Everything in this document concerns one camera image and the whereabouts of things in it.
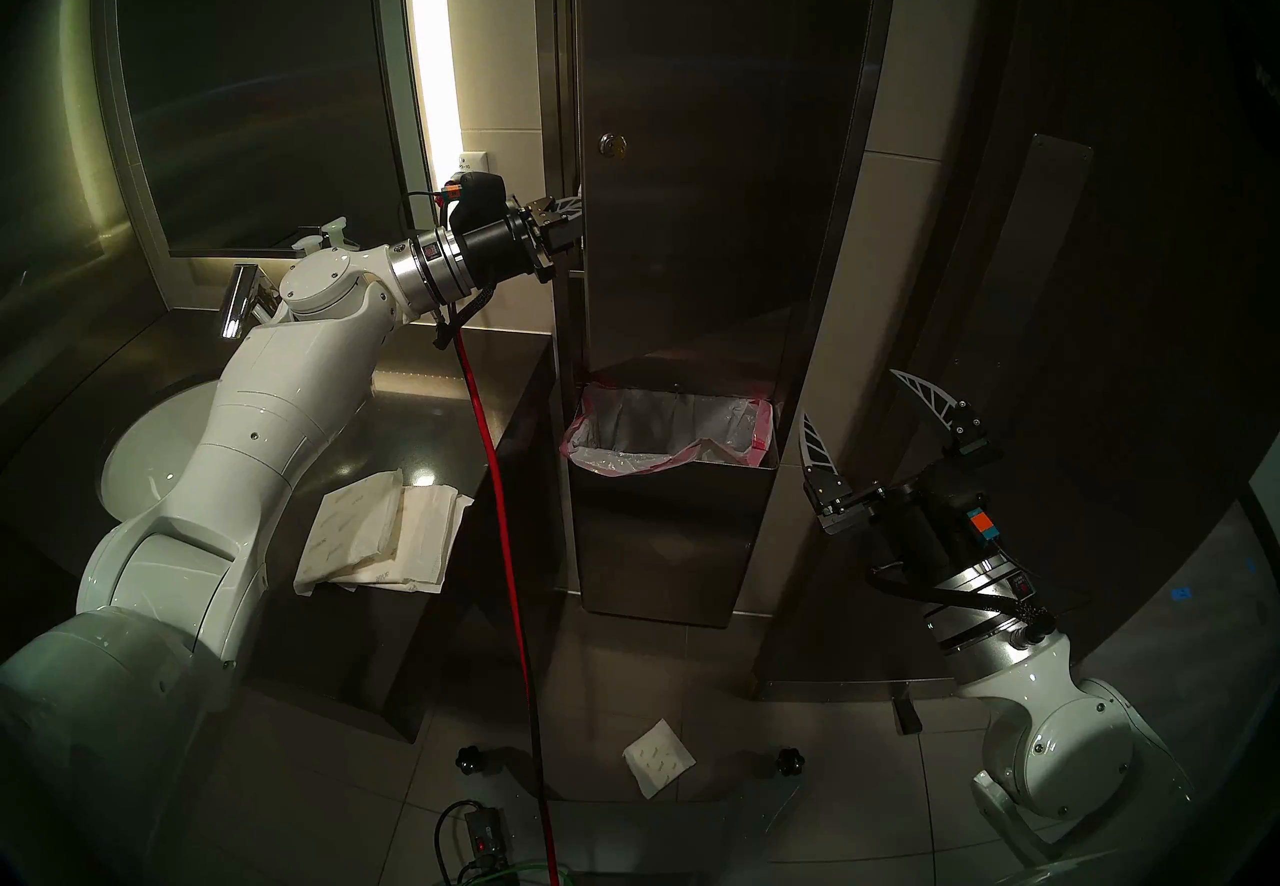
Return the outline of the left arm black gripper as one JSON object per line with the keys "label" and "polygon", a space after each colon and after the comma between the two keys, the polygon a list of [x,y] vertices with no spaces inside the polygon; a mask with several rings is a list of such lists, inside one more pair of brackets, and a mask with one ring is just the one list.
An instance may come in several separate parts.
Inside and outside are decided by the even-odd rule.
{"label": "left arm black gripper", "polygon": [[520,275],[554,278],[549,257],[576,247],[584,234],[582,197],[541,197],[529,207],[460,211],[460,250],[474,288]]}

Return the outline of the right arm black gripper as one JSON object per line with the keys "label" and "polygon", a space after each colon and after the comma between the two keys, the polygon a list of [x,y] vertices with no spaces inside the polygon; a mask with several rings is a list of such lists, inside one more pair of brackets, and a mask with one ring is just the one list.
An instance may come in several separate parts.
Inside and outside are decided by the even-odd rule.
{"label": "right arm black gripper", "polygon": [[888,567],[870,571],[869,581],[882,592],[897,589],[923,600],[925,592],[957,589],[966,571],[977,577],[1006,566],[1000,530],[977,479],[977,471],[1001,458],[1002,451],[968,401],[922,376],[899,369],[890,374],[937,438],[940,458],[897,484],[855,492],[806,412],[800,415],[797,449],[805,495],[822,533],[873,530],[893,556],[902,581],[886,577]]}

